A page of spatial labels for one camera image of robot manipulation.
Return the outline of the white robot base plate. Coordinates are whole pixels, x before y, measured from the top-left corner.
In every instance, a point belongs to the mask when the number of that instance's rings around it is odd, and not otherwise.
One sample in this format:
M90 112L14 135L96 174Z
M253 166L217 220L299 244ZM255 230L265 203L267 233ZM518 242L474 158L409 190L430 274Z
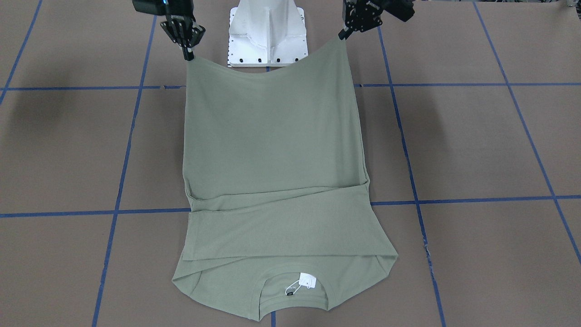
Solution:
M241 0L230 9L227 65L282 68L309 54L305 12L294 0Z

